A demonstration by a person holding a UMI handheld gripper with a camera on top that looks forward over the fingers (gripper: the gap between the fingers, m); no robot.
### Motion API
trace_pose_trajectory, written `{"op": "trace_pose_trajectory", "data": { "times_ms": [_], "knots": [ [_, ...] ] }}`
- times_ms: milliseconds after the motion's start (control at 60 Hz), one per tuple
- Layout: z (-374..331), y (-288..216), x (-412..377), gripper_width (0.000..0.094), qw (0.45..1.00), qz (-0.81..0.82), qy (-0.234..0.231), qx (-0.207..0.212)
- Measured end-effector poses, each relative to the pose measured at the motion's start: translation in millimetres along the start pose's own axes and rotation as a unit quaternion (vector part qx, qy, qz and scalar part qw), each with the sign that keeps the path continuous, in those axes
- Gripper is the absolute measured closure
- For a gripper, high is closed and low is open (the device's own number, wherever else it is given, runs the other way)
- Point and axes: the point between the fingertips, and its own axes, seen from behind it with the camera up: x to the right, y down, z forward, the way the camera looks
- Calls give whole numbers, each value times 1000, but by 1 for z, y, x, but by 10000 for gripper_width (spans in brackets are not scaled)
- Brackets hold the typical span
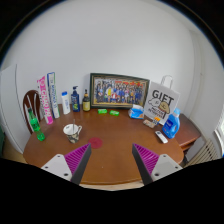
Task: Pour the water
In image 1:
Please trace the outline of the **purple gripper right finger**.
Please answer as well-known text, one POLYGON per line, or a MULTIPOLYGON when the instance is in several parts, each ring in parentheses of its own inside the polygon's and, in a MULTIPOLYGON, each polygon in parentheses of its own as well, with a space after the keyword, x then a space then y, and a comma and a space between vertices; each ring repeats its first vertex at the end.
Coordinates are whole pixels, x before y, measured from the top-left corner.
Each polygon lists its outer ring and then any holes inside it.
POLYGON ((138 144, 132 145, 132 154, 144 185, 148 185, 182 169, 167 154, 158 155, 138 144))

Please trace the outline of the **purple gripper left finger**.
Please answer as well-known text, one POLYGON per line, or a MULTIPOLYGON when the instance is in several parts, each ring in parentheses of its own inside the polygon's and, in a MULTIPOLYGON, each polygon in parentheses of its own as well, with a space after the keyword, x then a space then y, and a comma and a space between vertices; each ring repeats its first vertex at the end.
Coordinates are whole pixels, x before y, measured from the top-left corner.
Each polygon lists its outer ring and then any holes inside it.
POLYGON ((91 145, 83 145, 66 155, 56 154, 42 169, 79 185, 91 155, 91 145))

